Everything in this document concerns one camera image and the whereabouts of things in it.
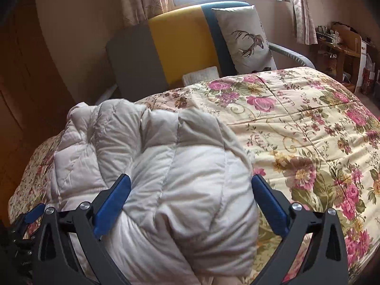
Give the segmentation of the grey curved bed rail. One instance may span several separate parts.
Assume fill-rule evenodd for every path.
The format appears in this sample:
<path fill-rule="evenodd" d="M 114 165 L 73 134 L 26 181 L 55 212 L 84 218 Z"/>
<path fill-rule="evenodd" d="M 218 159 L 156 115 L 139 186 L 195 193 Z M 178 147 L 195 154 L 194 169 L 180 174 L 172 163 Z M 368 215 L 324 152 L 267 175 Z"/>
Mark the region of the grey curved bed rail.
<path fill-rule="evenodd" d="M 305 57 L 304 55 L 302 55 L 298 52 L 295 52 L 291 49 L 285 48 L 285 47 L 278 45 L 278 44 L 274 44 L 271 42 L 268 42 L 268 44 L 269 44 L 269 49 L 271 51 L 274 51 L 274 52 L 279 53 L 285 57 L 292 59 L 293 61 L 296 61 L 300 66 L 315 69 L 315 66 L 312 63 L 312 61 L 310 59 L 308 59 L 307 57 Z"/>

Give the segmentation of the white knitted cloth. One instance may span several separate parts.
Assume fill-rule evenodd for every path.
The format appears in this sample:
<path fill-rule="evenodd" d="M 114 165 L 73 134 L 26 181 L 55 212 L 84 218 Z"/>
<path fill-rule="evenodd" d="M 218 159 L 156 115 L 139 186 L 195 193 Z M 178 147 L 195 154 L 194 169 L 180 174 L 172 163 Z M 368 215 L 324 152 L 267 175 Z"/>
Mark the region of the white knitted cloth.
<path fill-rule="evenodd" d="M 185 86 L 190 86 L 202 81 L 211 81 L 219 79 L 218 69 L 215 66 L 205 68 L 203 70 L 194 71 L 182 76 L 182 82 Z"/>

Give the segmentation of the orange wooden wardrobe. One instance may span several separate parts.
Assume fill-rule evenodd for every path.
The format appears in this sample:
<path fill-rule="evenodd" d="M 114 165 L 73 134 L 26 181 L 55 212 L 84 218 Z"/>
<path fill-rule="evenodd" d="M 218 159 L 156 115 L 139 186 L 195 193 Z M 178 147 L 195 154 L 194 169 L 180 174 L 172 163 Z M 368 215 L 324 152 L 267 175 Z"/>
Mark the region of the orange wooden wardrobe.
<path fill-rule="evenodd" d="M 1 24 L 1 221 L 34 150 L 59 133 L 74 100 L 46 45 L 35 0 Z"/>

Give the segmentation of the floral quilted bedspread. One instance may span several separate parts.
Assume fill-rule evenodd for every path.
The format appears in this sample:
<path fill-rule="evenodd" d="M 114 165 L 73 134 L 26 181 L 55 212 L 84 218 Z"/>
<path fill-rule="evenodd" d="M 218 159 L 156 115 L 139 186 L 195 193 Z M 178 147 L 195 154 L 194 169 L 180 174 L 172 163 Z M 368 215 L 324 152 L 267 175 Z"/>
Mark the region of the floral quilted bedspread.
<path fill-rule="evenodd" d="M 290 203 L 289 234 L 276 235 L 258 206 L 250 275 L 241 284 L 354 284 L 379 253 L 379 119 L 341 84 L 299 67 L 227 76 L 149 96 L 134 104 L 179 112 L 196 109 L 235 134 L 251 162 Z M 32 276 L 4 284 L 132 284 L 93 233 L 93 200 L 60 211 L 48 204 L 30 224 Z"/>

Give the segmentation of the white deer print pillow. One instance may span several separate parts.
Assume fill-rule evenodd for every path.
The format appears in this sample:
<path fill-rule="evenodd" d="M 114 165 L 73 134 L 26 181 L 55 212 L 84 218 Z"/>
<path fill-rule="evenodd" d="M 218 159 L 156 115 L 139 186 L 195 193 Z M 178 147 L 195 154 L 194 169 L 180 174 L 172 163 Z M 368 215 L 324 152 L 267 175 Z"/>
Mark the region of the white deer print pillow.
<path fill-rule="evenodd" d="M 277 69 L 255 6 L 214 8 L 212 11 L 237 73 Z"/>

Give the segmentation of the pink patterned right curtain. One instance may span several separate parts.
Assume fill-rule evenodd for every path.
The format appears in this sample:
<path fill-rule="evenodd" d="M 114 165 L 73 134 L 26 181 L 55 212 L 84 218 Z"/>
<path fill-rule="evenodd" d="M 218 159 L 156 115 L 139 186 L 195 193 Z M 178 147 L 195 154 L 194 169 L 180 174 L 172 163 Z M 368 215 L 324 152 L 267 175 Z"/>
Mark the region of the pink patterned right curtain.
<path fill-rule="evenodd" d="M 316 28 L 309 10 L 308 0 L 289 0 L 293 10 L 294 35 L 297 43 L 317 44 Z"/>

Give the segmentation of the cluttered wooden side shelf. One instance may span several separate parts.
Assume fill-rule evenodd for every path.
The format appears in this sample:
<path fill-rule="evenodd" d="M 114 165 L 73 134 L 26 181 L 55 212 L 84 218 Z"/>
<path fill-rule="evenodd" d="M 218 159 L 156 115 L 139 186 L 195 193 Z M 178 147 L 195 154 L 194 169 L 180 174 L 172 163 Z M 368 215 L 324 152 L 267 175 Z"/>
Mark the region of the cluttered wooden side shelf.
<path fill-rule="evenodd" d="M 346 24 L 316 28 L 312 46 L 316 69 L 331 76 L 349 91 L 370 95 L 379 80 L 379 46 Z"/>

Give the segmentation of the beige quilted down coat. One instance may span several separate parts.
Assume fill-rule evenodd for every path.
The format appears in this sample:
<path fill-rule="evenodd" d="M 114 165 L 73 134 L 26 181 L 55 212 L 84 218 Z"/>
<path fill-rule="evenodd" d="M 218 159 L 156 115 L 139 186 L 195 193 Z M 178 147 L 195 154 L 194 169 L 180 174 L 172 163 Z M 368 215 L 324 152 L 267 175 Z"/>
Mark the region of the beige quilted down coat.
<path fill-rule="evenodd" d="M 103 241 L 132 284 L 241 284 L 250 275 L 258 238 L 252 166 L 216 117 L 124 99 L 72 107 L 48 204 L 75 209 L 121 174 L 131 193 Z"/>

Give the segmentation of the grey yellow teal headboard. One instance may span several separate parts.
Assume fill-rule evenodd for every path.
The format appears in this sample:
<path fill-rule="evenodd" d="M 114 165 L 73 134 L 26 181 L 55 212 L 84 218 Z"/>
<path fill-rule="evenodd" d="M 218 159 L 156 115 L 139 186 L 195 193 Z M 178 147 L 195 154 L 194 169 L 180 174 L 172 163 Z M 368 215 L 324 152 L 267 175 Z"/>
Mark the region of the grey yellow teal headboard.
<path fill-rule="evenodd" d="M 107 44 L 119 96 L 134 102 L 180 86 L 182 76 L 212 66 L 236 75 L 215 8 L 247 6 L 223 1 L 179 8 L 118 32 Z"/>

